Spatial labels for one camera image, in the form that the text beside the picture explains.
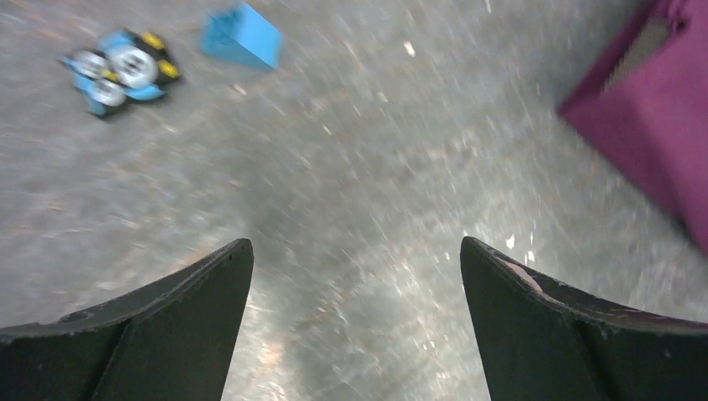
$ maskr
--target gray floor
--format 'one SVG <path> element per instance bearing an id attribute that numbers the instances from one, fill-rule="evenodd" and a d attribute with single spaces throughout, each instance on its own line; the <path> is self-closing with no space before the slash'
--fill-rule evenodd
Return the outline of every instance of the gray floor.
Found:
<path id="1" fill-rule="evenodd" d="M 196 50 L 225 0 L 0 2 L 0 325 L 249 237 L 225 399 L 484 400 L 464 235 L 708 321 L 708 263 L 553 112 L 638 3 L 258 0 L 287 36 L 263 74 Z M 189 82 L 107 124 L 55 60 L 119 26 Z"/>

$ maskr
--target silver wheel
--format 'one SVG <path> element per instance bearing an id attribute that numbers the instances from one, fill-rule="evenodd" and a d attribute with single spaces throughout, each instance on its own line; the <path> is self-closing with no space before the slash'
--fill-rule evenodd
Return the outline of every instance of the silver wheel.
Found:
<path id="1" fill-rule="evenodd" d="M 125 91 L 120 85 L 107 79 L 99 79 L 91 91 L 91 98 L 109 107 L 118 107 L 125 102 Z"/>
<path id="2" fill-rule="evenodd" d="M 108 51 L 120 82 L 131 89 L 141 89 L 154 83 L 159 69 L 154 58 L 135 46 L 123 45 Z"/>
<path id="3" fill-rule="evenodd" d="M 100 78 L 103 71 L 108 69 L 109 65 L 108 60 L 89 51 L 77 52 L 73 56 L 73 61 L 76 63 L 76 72 L 90 79 Z"/>

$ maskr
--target white debris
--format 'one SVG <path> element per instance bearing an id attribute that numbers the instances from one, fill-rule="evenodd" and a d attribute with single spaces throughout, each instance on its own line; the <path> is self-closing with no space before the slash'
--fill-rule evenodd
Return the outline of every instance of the white debris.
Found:
<path id="1" fill-rule="evenodd" d="M 236 92 L 240 93 L 240 94 L 243 95 L 243 96 L 246 96 L 246 95 L 248 94 L 248 92 L 246 92 L 245 89 L 241 88 L 241 87 L 240 87 L 239 85 L 237 85 L 237 84 L 231 85 L 231 88 L 232 88 L 233 90 L 235 90 Z"/>
<path id="2" fill-rule="evenodd" d="M 513 249 L 514 244 L 516 244 L 516 237 L 512 234 L 507 238 L 507 248 Z"/>
<path id="3" fill-rule="evenodd" d="M 413 48 L 413 45 L 410 42 L 405 42 L 403 47 L 406 48 L 409 56 L 416 57 L 416 49 Z"/>
<path id="4" fill-rule="evenodd" d="M 102 290 L 114 290 L 118 288 L 118 285 L 114 282 L 98 282 L 96 283 L 96 287 L 102 289 Z"/>

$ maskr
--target purple fabric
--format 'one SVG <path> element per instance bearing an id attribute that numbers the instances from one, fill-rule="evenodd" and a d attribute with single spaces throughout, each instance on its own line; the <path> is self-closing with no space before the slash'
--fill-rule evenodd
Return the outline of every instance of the purple fabric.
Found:
<path id="1" fill-rule="evenodd" d="M 649 18 L 673 33 L 652 59 L 604 89 Z M 655 0 L 630 21 L 560 114 L 708 253 L 708 0 Z"/>

